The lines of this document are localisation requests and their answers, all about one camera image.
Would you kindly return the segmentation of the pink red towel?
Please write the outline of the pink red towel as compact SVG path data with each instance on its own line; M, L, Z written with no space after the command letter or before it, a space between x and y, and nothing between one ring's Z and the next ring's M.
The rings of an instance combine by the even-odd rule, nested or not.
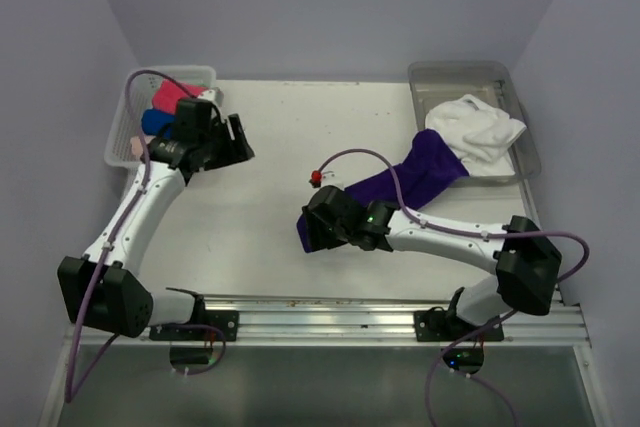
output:
M198 85L182 83L178 87L175 83L163 80L159 89L153 95L151 105L155 110L174 115L177 103L185 97L198 97L207 88Z

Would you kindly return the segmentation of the purple towel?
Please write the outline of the purple towel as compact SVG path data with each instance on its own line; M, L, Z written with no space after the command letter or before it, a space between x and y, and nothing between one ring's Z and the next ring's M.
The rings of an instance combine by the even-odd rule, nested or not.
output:
M470 174L440 134L426 129L418 132L404 161L393 166L404 204L418 210ZM367 207L373 201L399 203L389 168L348 186L345 192Z

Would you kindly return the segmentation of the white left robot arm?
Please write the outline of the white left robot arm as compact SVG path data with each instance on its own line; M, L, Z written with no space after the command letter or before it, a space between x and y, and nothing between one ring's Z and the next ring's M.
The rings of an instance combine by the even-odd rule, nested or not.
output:
M139 278L141 264L168 208L195 174L253 156L239 115L222 117L210 101L181 99L172 125L143 146L135 179L99 238L81 256L60 263L70 321L130 338L171 324L185 339L201 337L208 326L201 295L149 290Z

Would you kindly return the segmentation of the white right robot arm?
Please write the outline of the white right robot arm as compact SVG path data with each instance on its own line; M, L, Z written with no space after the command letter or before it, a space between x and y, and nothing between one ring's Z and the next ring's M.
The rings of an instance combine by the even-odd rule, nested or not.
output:
M511 311L545 316L562 260L535 223L472 224L433 217L386 201L363 206L336 186L320 188L302 208L311 251L343 245L363 251L417 252L479 268L487 278L455 291L446 309L428 316L440 335L468 339Z

